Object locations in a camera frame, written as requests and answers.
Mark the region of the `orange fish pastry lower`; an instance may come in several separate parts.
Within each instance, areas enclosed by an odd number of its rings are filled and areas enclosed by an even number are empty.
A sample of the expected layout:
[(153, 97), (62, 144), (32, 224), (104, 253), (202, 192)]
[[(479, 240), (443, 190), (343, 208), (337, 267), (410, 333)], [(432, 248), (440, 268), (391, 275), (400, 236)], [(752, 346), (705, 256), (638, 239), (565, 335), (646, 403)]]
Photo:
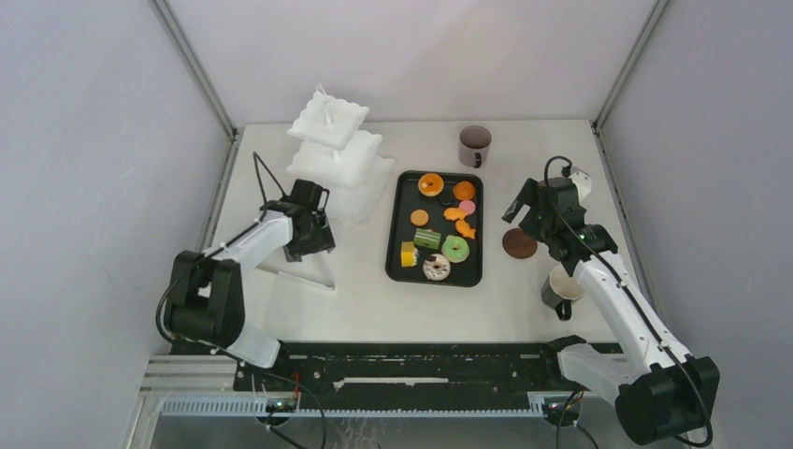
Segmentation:
[(464, 219), (454, 222), (456, 232), (465, 239), (476, 239), (476, 229), (473, 228)]

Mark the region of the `small orange cookie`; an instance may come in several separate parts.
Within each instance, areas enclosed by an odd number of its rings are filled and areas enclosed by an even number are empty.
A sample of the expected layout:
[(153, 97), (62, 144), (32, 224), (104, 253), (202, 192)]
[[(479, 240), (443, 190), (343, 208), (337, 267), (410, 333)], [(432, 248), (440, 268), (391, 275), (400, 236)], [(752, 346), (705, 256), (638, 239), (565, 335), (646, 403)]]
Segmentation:
[(414, 210), (410, 215), (410, 221), (415, 226), (425, 226), (429, 222), (429, 214), (426, 210)]

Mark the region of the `orange glazed donut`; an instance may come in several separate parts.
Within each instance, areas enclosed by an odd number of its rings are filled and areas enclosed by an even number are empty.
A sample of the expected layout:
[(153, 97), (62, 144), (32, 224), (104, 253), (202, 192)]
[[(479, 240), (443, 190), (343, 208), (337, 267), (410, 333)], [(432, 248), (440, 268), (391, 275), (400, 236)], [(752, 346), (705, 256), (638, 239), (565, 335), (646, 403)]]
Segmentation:
[(419, 193), (427, 197), (438, 196), (444, 190), (444, 186), (443, 177), (434, 172), (423, 174), (417, 182)]

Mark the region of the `orange fish pastry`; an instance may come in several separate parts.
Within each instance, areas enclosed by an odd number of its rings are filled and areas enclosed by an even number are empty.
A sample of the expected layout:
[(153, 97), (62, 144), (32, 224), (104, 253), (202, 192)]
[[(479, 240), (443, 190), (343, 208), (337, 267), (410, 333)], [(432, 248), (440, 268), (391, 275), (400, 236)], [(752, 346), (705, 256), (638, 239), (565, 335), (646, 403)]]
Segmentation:
[(476, 239), (476, 229), (473, 228), (464, 219), (454, 222), (456, 232), (465, 239)]
[(464, 220), (469, 214), (459, 208), (448, 208), (443, 212), (443, 217), (448, 221)]

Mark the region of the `grey mug white inside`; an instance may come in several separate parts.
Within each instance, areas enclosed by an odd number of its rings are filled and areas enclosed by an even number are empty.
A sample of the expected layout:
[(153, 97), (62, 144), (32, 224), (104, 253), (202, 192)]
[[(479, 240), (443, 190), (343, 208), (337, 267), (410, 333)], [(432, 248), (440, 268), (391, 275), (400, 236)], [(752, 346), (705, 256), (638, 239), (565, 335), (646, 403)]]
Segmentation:
[(572, 305), (584, 296), (584, 289), (561, 265), (554, 267), (541, 288), (542, 303), (555, 311), (560, 321), (572, 317)]

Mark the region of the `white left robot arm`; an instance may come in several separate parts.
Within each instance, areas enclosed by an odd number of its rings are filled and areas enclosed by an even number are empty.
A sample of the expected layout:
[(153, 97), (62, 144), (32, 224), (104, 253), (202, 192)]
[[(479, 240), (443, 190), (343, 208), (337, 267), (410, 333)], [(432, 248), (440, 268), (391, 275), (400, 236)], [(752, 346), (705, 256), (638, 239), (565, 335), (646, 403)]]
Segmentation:
[(289, 262), (332, 252), (335, 241), (325, 212), (329, 194), (313, 181), (298, 179), (290, 193), (266, 201), (254, 221), (229, 241), (177, 254), (155, 313), (161, 334), (256, 366), (256, 378), (271, 390), (288, 385), (293, 367), (279, 356), (280, 341), (246, 318), (243, 278), (278, 250)]

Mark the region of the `green layered cake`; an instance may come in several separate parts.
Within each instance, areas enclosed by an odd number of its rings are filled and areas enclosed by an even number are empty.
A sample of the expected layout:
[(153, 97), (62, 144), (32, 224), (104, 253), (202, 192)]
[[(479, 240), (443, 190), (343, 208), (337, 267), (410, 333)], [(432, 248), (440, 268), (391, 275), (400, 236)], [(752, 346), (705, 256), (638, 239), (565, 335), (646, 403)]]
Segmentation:
[(417, 228), (414, 233), (413, 243), (416, 247), (437, 250), (441, 244), (442, 234), (440, 232)]

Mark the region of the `black serving tray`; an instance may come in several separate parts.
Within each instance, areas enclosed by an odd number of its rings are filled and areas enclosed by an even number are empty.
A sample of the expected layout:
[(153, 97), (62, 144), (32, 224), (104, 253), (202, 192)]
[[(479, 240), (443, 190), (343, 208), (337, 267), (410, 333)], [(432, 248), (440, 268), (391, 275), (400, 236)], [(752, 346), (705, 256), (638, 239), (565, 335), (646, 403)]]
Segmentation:
[[(454, 222), (448, 221), (443, 217), (445, 209), (457, 207), (459, 200), (454, 198), (451, 207), (444, 207), (439, 204), (438, 197), (427, 197), (419, 193), (417, 182), (425, 174), (424, 171), (408, 170), (397, 177), (395, 201), (392, 211), (392, 219), (389, 230), (388, 247), (385, 256), (385, 273), (395, 282), (409, 283), (428, 283), (429, 281), (423, 271), (424, 260), (433, 253), (441, 252), (441, 245), (437, 250), (416, 247), (419, 252), (418, 264), (413, 268), (402, 268), (400, 266), (399, 251), (402, 241), (413, 241), (414, 233), (417, 228), (431, 229), (442, 234), (441, 241), (447, 236), (459, 236), (454, 228)], [(451, 273), (443, 281), (437, 282), (438, 285), (453, 287), (474, 287), (478, 285), (483, 276), (483, 182), (475, 175), (464, 173), (443, 173), (440, 175), (445, 181), (444, 190), (453, 194), (453, 187), (460, 181), (470, 181), (476, 187), (476, 196), (472, 201), (476, 204), (476, 211), (465, 218), (465, 221), (476, 229), (476, 239), (467, 239), (470, 247), (469, 258), (462, 263), (452, 263)], [(414, 210), (426, 210), (429, 214), (429, 222), (425, 226), (415, 226), (410, 221), (410, 215)]]

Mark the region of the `pink macaron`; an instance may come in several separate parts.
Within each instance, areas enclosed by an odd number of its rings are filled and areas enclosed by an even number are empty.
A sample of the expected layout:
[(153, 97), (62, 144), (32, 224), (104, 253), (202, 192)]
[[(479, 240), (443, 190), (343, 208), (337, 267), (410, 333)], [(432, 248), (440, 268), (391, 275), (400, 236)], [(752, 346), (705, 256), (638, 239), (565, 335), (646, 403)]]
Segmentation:
[(476, 204), (469, 199), (461, 201), (458, 205), (458, 208), (467, 215), (472, 215), (477, 209)]

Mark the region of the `white chocolate drizzle donut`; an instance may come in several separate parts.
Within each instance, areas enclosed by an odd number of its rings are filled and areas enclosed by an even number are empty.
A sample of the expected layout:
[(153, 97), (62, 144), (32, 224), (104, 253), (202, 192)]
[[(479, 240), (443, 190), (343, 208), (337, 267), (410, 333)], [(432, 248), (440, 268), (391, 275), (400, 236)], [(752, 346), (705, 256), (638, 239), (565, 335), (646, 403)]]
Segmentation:
[(425, 277), (431, 282), (445, 280), (451, 273), (451, 262), (441, 253), (433, 253), (422, 264)]

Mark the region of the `white three-tier dessert stand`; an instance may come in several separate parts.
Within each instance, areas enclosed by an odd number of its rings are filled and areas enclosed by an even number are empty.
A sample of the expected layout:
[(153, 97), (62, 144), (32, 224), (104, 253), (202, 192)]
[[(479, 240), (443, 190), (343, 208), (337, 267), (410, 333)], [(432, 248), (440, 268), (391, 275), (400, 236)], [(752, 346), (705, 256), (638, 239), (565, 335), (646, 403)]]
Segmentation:
[(327, 215), (354, 225), (371, 220), (396, 163), (379, 155), (382, 135), (360, 128), (368, 113), (318, 84), (287, 131), (301, 143), (286, 171), (328, 189)]

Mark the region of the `orange fish pastry upper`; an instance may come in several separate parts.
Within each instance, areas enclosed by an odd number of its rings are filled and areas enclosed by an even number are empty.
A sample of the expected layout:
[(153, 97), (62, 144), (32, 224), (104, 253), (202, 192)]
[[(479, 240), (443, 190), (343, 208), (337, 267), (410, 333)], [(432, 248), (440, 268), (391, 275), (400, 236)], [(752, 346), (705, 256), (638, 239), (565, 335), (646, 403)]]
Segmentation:
[(443, 217), (448, 221), (464, 220), (469, 214), (459, 208), (448, 208), (443, 212)]

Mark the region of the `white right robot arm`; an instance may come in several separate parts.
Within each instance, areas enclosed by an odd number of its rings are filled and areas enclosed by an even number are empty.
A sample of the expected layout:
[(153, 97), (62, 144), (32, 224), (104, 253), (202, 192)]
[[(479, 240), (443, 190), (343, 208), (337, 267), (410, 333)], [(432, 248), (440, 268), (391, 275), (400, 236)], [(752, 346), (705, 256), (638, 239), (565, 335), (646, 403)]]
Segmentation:
[(709, 356), (695, 357), (656, 315), (627, 273), (618, 246), (600, 224), (587, 224), (574, 182), (565, 177), (527, 179), (505, 211), (580, 285), (616, 337), (626, 362), (619, 364), (573, 337), (555, 341), (556, 353), (540, 365), (553, 389), (575, 382), (614, 406), (636, 444), (674, 438), (702, 428), (701, 446), (713, 441), (712, 413), (720, 372)]

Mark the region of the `black sandwich cookie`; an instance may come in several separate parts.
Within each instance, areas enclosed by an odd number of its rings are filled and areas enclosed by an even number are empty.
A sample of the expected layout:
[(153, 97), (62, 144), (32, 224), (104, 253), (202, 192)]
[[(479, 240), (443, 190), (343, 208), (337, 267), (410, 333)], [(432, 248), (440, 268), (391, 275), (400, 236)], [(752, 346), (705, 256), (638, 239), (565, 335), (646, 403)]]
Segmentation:
[(438, 202), (444, 207), (451, 207), (454, 203), (454, 195), (443, 192), (438, 195)]

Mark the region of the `green frosted donut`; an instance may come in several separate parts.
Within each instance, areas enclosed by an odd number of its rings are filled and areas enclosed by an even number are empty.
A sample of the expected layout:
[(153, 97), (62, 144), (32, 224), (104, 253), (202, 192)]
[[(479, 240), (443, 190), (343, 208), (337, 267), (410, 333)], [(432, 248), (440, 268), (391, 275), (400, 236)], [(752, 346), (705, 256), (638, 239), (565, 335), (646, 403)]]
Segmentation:
[(441, 244), (441, 253), (450, 263), (462, 263), (469, 258), (470, 247), (467, 240), (460, 236), (449, 235)]

